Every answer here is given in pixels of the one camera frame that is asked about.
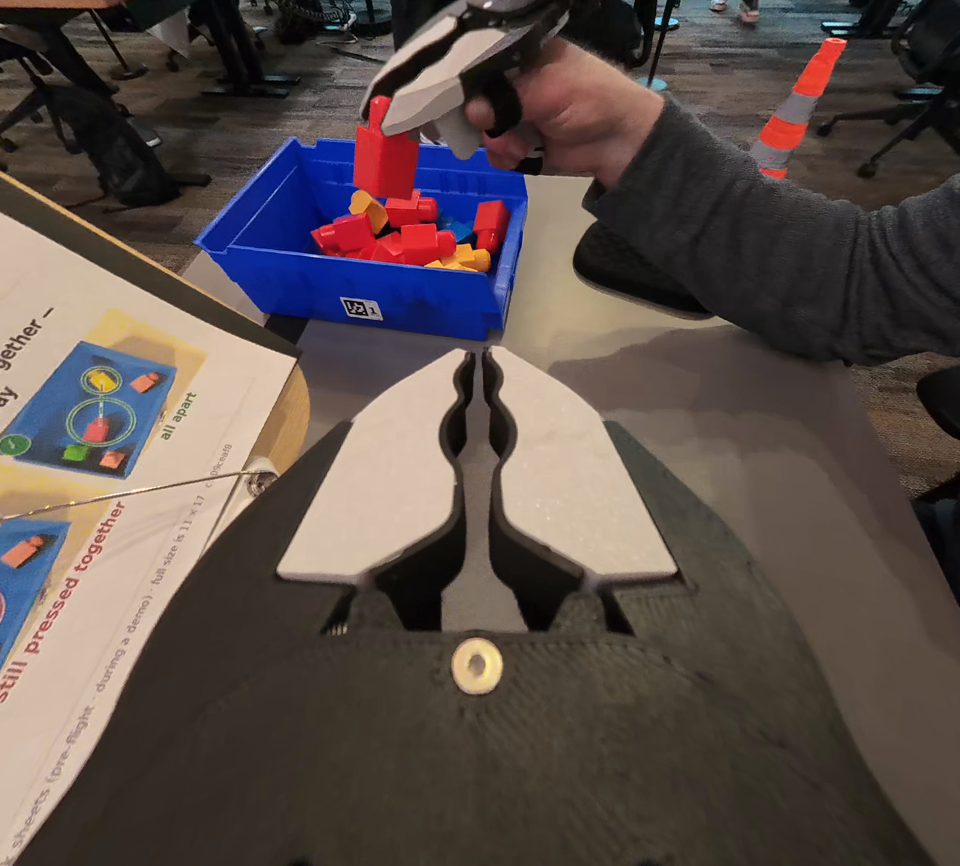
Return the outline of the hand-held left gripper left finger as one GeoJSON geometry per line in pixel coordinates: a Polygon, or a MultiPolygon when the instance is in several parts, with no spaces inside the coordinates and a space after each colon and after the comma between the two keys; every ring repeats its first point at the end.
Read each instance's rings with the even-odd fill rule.
{"type": "Polygon", "coordinates": [[[279,578],[378,591],[406,629],[441,629],[443,593],[466,555],[459,454],[475,366],[473,352],[452,349],[354,416],[279,578]]]}

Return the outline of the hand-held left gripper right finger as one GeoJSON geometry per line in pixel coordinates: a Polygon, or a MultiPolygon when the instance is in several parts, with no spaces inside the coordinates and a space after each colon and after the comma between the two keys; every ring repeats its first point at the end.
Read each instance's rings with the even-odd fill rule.
{"type": "Polygon", "coordinates": [[[603,416],[503,346],[482,357],[490,488],[488,555],[524,624],[545,632],[564,602],[679,575],[603,416]]]}

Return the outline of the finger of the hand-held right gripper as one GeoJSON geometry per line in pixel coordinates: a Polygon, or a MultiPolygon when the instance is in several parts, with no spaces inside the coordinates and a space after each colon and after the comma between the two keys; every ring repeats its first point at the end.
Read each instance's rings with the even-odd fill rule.
{"type": "Polygon", "coordinates": [[[465,32],[439,60],[390,94],[381,132],[389,137],[410,133],[501,86],[519,65],[526,38],[525,28],[465,32]]]}
{"type": "MultiPolygon", "coordinates": [[[[388,59],[370,82],[361,107],[362,119],[367,123],[369,104],[373,98],[381,95],[390,98],[402,85],[436,63],[455,40],[470,32],[467,27],[469,22],[470,20],[464,17],[435,17],[419,29],[388,59]]],[[[450,113],[438,122],[430,122],[424,126],[462,126],[465,123],[462,107],[456,113],[450,113]]]]}

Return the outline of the red toy block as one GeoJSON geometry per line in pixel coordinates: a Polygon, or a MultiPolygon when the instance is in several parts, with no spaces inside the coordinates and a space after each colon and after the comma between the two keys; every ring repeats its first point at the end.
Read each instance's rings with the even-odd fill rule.
{"type": "Polygon", "coordinates": [[[366,125],[356,128],[353,183],[377,199],[409,200],[421,144],[407,132],[384,133],[381,124],[390,104],[387,96],[372,98],[366,125]]]}

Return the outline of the pile of blocks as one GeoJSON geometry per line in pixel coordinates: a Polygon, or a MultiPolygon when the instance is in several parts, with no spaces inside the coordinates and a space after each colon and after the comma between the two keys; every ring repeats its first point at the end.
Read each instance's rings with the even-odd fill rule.
{"type": "Polygon", "coordinates": [[[481,201],[473,218],[462,221],[419,189],[406,199],[382,200],[356,190],[348,212],[315,228],[311,236],[326,257],[486,274],[507,239],[511,219],[502,200],[481,201]]]}

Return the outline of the blue tagged plastic bin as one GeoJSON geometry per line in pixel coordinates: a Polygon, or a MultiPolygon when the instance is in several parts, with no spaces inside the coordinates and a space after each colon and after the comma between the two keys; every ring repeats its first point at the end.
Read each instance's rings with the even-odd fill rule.
{"type": "Polygon", "coordinates": [[[499,200],[510,212],[490,270],[438,268],[322,255],[311,232],[345,214],[354,192],[354,141],[291,138],[200,234],[204,250],[263,313],[484,342],[504,330],[522,249],[524,176],[422,146],[415,186],[456,223],[499,200]]]}

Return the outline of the person's right forearm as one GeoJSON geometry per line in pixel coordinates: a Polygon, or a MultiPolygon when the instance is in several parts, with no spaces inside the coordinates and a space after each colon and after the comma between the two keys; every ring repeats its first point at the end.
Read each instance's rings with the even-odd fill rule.
{"type": "Polygon", "coordinates": [[[667,99],[583,207],[709,312],[808,359],[959,356],[959,176],[868,212],[789,179],[667,99]]]}

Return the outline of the grey desk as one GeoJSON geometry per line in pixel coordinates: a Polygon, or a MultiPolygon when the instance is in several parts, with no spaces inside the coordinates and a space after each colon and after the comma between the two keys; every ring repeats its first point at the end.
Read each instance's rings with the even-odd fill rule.
{"type": "Polygon", "coordinates": [[[958,864],[958,607],[848,370],[571,266],[589,181],[533,176],[502,345],[618,422],[729,526],[798,620],[858,748],[958,864]]]}

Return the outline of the person's right hand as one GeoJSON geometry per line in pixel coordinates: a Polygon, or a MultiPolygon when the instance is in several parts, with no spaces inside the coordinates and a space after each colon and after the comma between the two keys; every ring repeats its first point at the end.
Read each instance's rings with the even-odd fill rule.
{"type": "Polygon", "coordinates": [[[493,103],[476,97],[465,105],[468,121],[483,133],[490,164],[517,169],[533,137],[542,146],[545,172],[590,177],[607,189],[619,183],[666,106],[662,94],[559,37],[509,82],[525,123],[522,131],[509,128],[491,137],[493,103]]]}

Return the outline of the orange traffic cone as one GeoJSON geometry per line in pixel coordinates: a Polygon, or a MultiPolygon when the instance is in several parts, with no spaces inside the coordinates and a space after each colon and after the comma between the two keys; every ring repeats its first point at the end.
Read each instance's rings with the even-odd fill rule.
{"type": "Polygon", "coordinates": [[[799,74],[788,97],[771,115],[750,148],[759,172],[770,179],[786,177],[792,152],[803,141],[819,98],[848,42],[829,37],[799,74]]]}

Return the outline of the black backpack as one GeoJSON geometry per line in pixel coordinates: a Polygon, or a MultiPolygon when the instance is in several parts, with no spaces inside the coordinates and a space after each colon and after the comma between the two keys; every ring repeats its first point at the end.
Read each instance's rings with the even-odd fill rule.
{"type": "Polygon", "coordinates": [[[42,83],[64,149],[85,155],[105,195],[131,209],[160,206],[182,192],[139,133],[106,99],[75,86],[42,83]]]}

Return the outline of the black office chair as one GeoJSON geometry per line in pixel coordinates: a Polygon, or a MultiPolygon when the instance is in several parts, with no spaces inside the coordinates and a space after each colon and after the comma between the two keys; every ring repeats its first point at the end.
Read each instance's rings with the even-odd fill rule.
{"type": "Polygon", "coordinates": [[[934,131],[959,153],[959,0],[922,0],[895,31],[891,49],[915,85],[881,109],[839,113],[816,129],[828,137],[840,123],[877,121],[898,132],[863,161],[856,176],[877,175],[882,159],[904,141],[934,131]]]}

